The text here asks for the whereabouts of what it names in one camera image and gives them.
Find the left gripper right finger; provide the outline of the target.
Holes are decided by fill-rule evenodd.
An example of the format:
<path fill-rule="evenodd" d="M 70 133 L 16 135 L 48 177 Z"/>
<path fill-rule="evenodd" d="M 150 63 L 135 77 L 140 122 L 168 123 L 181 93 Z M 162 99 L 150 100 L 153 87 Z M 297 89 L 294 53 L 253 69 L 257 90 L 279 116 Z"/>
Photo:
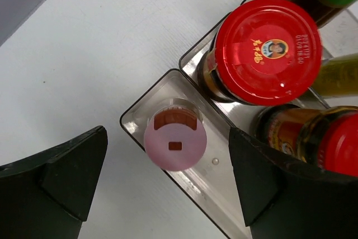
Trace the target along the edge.
<path fill-rule="evenodd" d="M 253 238 L 356 238 L 357 178 L 323 170 L 238 128 L 229 154 Z"/>

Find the small yellow bottle brown cap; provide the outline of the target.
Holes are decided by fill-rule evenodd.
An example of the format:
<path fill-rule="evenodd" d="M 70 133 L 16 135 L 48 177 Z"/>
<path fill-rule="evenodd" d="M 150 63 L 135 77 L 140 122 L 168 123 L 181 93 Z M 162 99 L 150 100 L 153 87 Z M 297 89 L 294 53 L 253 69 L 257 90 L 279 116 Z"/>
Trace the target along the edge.
<path fill-rule="evenodd" d="M 312 88 L 327 98 L 357 96 L 357 53 L 328 60 L 321 66 Z"/>

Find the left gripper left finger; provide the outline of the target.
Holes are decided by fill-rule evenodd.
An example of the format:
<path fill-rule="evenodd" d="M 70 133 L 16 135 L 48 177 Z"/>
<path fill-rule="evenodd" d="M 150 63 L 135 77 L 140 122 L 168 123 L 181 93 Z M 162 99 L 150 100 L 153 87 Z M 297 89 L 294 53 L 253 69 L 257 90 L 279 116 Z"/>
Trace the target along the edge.
<path fill-rule="evenodd" d="M 1 238 L 78 238 L 107 152 L 97 126 L 1 166 Z"/>

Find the red lid sauce jar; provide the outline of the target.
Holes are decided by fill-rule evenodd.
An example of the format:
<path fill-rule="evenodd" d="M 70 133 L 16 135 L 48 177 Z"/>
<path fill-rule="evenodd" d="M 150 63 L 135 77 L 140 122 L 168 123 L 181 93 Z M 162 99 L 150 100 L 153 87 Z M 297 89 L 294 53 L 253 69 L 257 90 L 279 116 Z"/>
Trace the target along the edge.
<path fill-rule="evenodd" d="M 219 102 L 282 105 L 313 84 L 321 59 L 321 37 L 308 12 L 288 0 L 252 0 L 220 24 L 197 80 Z"/>
<path fill-rule="evenodd" d="M 305 163 L 357 176 L 357 107 L 307 109 L 285 104 L 263 109 L 252 125 L 262 143 Z"/>

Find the pink cap white bottle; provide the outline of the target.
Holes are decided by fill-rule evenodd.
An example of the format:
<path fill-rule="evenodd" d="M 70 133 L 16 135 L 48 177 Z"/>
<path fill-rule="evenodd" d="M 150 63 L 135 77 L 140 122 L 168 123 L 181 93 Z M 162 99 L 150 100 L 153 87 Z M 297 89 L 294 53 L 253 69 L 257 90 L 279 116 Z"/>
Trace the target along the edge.
<path fill-rule="evenodd" d="M 203 157 L 207 143 L 202 114 L 187 99 L 165 99 L 148 115 L 144 149 L 150 160 L 163 170 L 192 168 Z"/>

